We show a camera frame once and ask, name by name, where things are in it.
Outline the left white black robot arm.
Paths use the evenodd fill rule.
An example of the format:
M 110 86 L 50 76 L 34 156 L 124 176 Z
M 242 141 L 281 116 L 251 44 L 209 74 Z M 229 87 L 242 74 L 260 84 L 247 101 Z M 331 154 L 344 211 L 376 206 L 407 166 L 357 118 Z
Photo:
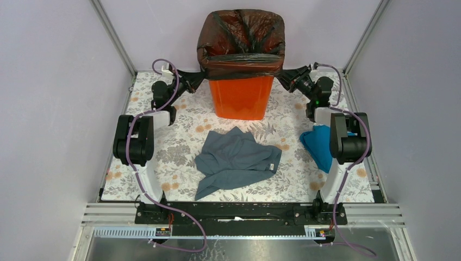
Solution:
M 203 82 L 204 72 L 174 70 L 171 66 L 148 88 L 149 106 L 135 115 L 120 115 L 113 142 L 113 156 L 131 167 L 141 190 L 141 201 L 161 201 L 163 190 L 155 174 L 153 160 L 155 132 L 174 124 L 177 109 L 173 103 L 185 92 L 193 94 Z

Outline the black plastic trash bag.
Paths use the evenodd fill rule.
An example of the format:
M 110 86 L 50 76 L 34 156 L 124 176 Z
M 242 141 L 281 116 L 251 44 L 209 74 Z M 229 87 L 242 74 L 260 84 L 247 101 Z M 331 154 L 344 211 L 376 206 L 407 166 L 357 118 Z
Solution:
M 213 11 L 197 42 L 197 60 L 208 80 L 277 76 L 284 58 L 284 20 L 265 10 Z

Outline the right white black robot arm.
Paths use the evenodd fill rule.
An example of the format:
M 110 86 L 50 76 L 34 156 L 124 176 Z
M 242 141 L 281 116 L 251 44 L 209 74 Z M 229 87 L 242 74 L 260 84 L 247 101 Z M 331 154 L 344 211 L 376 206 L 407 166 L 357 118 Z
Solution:
M 372 145 L 367 115 L 353 113 L 331 104 L 330 96 L 334 85 L 331 78 L 320 77 L 317 81 L 311 79 L 312 70 L 320 66 L 319 63 L 314 63 L 313 66 L 282 70 L 277 78 L 288 92 L 298 90 L 309 99 L 306 116 L 311 122 L 318 127 L 329 128 L 327 152 L 332 157 L 332 163 L 326 182 L 318 193 L 324 203 L 312 208 L 314 221 L 325 224 L 334 214 L 328 204 L 339 204 L 348 174 L 371 154 Z

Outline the orange plastic trash bin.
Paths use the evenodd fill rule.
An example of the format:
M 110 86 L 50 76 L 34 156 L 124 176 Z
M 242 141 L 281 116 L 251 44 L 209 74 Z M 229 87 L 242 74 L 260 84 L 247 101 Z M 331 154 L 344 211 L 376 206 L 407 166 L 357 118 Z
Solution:
M 233 120 L 262 120 L 273 80 L 273 76 L 210 80 L 216 116 Z

